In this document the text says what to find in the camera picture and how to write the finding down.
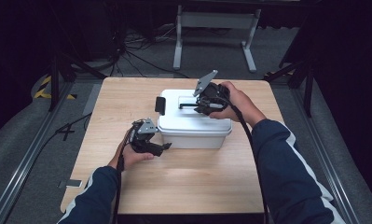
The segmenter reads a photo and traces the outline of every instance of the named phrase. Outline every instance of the sleeve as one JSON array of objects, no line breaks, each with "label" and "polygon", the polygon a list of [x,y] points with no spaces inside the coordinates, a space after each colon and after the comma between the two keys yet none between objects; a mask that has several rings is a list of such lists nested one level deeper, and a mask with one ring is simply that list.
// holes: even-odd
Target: sleeve
[{"label": "sleeve", "polygon": [[110,166],[96,169],[86,188],[69,203],[58,223],[109,223],[117,183],[116,169]]},{"label": "sleeve", "polygon": [[263,119],[253,130],[261,186],[275,223],[344,223],[328,190],[297,152],[296,138],[278,121]]}]

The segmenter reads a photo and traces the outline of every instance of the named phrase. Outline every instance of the white plastic box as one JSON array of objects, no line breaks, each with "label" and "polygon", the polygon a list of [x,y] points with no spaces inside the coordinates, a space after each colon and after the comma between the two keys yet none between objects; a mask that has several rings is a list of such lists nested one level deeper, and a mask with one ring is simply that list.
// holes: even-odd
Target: white plastic box
[{"label": "white plastic box", "polygon": [[165,115],[158,118],[158,130],[163,143],[172,143],[171,148],[220,148],[232,131],[230,119],[210,119],[199,114],[194,106],[179,109],[180,104],[195,104],[194,90],[165,90]]}]

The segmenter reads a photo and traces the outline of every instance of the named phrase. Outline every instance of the metal frame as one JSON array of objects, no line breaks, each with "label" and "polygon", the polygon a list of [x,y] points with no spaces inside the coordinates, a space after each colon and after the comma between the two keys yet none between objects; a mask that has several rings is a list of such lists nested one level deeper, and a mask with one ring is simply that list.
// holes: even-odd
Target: metal frame
[{"label": "metal frame", "polygon": [[299,109],[299,113],[302,115],[301,117],[303,118],[310,131],[310,136],[316,148],[317,158],[323,167],[325,176],[327,177],[330,188],[334,194],[334,198],[337,202],[338,210],[340,211],[342,218],[348,224],[360,223],[353,207],[351,206],[349,197],[346,194],[345,189],[343,188],[342,181],[340,180],[333,163],[330,161],[327,150],[325,149],[323,141],[320,138],[319,133],[317,132],[313,119],[310,118],[303,109],[304,99],[302,98],[301,93],[299,92],[299,90],[295,89],[291,89],[291,93],[296,100],[296,105]]},{"label": "metal frame", "polygon": [[179,70],[182,60],[182,28],[183,27],[211,27],[211,28],[230,28],[248,29],[249,35],[245,41],[241,42],[244,57],[249,71],[256,72],[255,61],[253,60],[250,46],[255,28],[258,24],[261,10],[258,9],[254,14],[231,14],[231,13],[205,13],[205,12],[183,12],[182,6],[177,7],[176,20],[176,47],[174,50],[173,69]]},{"label": "metal frame", "polygon": [[37,131],[36,136],[34,137],[32,144],[29,146],[20,165],[14,172],[11,180],[7,184],[5,191],[0,197],[0,223],[6,222],[12,207],[18,200],[18,197],[21,194],[22,188],[28,178],[28,175],[32,171],[34,161],[40,154],[41,147],[43,146],[43,141],[47,136],[47,131],[53,120],[55,119],[55,116],[59,112],[63,102],[66,100],[67,95],[70,93],[72,87],[72,82],[65,82],[63,84],[58,103],[51,112],[48,112],[48,114],[44,118],[39,130]]}]

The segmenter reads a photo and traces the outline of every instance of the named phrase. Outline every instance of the table top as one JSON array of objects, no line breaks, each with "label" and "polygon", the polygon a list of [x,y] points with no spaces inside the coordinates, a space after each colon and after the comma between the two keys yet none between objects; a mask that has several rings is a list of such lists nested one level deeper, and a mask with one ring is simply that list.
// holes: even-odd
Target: table top
[{"label": "table top", "polygon": [[[224,80],[213,80],[220,83]],[[268,82],[231,80],[269,119],[282,115]],[[84,188],[90,174],[105,166],[125,132],[137,119],[151,118],[156,97],[167,89],[194,90],[196,79],[108,77],[104,80],[71,179],[81,188],[67,188],[61,210]],[[160,133],[151,142],[162,144]],[[152,161],[123,173],[120,214],[263,213],[253,153],[242,126],[219,149],[170,148]]]}]

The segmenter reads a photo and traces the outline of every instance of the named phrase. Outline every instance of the box lid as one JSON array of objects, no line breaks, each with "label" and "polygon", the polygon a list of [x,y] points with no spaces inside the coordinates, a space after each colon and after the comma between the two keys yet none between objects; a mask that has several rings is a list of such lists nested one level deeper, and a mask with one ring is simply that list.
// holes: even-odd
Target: box lid
[{"label": "box lid", "polygon": [[165,90],[161,97],[166,99],[165,115],[159,116],[158,129],[167,135],[226,136],[232,131],[230,119],[210,119],[197,113],[195,106],[179,108],[180,104],[195,104],[194,90]]}]

